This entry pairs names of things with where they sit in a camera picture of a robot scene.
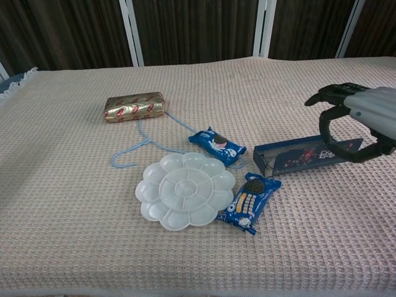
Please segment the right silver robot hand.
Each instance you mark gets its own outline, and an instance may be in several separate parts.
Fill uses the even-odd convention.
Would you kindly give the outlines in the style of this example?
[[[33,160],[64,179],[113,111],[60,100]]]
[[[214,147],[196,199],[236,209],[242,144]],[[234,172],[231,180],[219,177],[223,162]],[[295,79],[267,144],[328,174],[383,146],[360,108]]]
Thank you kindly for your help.
[[[369,88],[346,82],[320,88],[304,103],[312,106],[327,102],[333,107],[319,116],[322,140],[335,156],[352,163],[363,163],[395,151],[395,89],[391,87]],[[350,116],[366,126],[376,142],[351,153],[337,144],[330,133],[330,122]]]

